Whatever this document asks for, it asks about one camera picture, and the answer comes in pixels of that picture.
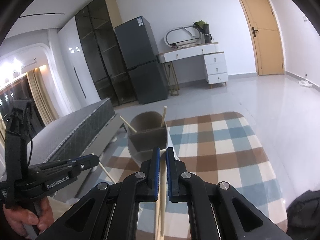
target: door handle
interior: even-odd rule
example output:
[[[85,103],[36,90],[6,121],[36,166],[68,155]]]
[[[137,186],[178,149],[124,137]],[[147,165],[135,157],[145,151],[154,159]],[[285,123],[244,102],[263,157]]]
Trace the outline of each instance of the door handle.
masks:
[[[259,32],[258,30],[255,30],[254,27],[252,27],[253,36],[257,37],[256,32]]]

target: refrigerator door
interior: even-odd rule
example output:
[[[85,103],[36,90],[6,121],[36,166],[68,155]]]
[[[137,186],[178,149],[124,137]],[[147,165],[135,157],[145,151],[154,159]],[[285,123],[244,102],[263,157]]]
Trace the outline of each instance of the refrigerator door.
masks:
[[[117,26],[115,32],[128,69],[157,60],[154,36],[150,24],[143,17]]]
[[[158,62],[150,62],[129,71],[140,104],[168,98],[168,87],[160,73]]]

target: mattress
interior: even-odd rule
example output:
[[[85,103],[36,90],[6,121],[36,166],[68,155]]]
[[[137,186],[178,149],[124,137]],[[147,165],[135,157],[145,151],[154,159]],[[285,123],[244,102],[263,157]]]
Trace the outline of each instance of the mattress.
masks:
[[[107,98],[51,122],[33,139],[31,165],[82,156],[114,116]]]

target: refrigerator label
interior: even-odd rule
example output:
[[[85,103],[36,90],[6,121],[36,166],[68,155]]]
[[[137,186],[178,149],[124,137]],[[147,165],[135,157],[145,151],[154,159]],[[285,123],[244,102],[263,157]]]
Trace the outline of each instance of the refrigerator label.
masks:
[[[141,18],[141,17],[139,17],[139,18],[137,19],[137,21],[138,21],[139,26],[143,25],[143,21],[142,21],[142,18]]]

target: white plastic bag on floor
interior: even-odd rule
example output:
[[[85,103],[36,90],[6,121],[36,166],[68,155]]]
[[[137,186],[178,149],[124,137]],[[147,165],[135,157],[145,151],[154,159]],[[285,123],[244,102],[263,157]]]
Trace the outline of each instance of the white plastic bag on floor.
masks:
[[[302,87],[307,87],[307,88],[311,88],[312,87],[312,84],[310,84],[308,81],[306,80],[301,80],[299,81],[299,85],[302,86]]]

